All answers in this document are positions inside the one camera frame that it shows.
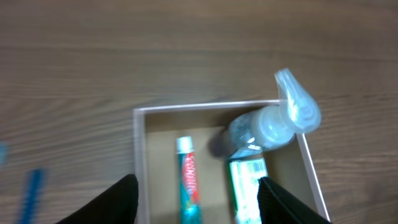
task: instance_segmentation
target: toothpaste tube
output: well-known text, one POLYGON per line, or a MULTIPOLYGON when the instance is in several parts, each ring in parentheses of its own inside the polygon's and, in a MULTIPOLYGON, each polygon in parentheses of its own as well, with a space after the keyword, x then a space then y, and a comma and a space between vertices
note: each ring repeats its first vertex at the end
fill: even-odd
POLYGON ((197 167, 190 136, 177 139, 180 179, 180 223, 201 224, 197 167))

